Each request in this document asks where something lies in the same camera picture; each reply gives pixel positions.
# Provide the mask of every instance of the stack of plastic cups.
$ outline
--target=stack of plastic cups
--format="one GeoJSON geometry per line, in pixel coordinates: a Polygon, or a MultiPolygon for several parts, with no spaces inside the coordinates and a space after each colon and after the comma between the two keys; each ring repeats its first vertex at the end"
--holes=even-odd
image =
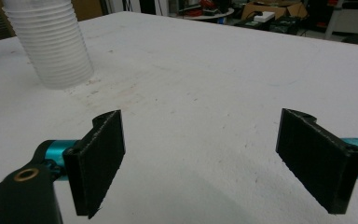
{"type": "Polygon", "coordinates": [[[66,89],[92,76],[71,0],[3,2],[3,10],[44,86],[66,89]]]}

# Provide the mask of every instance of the cardboard box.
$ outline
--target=cardboard box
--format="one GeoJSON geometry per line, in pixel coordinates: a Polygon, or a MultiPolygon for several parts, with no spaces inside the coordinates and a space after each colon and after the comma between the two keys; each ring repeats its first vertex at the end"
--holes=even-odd
{"type": "Polygon", "coordinates": [[[242,20],[254,16],[254,12],[275,12],[275,20],[281,16],[296,16],[304,19],[308,16],[308,12],[300,1],[257,1],[246,4],[242,13],[242,20]]]}

